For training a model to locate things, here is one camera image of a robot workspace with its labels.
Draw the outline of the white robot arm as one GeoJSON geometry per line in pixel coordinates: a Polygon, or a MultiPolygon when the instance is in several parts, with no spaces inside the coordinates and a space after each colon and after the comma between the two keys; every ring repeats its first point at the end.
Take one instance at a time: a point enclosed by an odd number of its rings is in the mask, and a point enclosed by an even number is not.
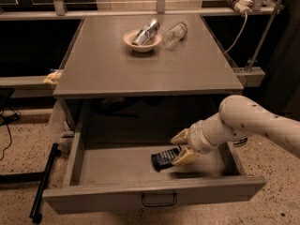
{"type": "Polygon", "coordinates": [[[300,158],[299,121],[271,113],[247,97],[232,95],[221,101],[216,114],[199,120],[171,139],[172,144],[183,145],[172,165],[188,165],[221,144],[251,134],[260,135],[300,158]]]}

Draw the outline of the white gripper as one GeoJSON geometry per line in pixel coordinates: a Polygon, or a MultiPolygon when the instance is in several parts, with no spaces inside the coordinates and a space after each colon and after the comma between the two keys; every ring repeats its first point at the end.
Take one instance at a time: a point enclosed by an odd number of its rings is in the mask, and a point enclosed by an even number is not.
{"type": "Polygon", "coordinates": [[[186,166],[195,162],[199,158],[199,153],[208,154],[217,148],[206,140],[203,133],[203,120],[200,120],[184,128],[177,135],[171,138],[172,144],[188,144],[190,147],[184,147],[178,156],[172,161],[173,166],[186,166]]]}

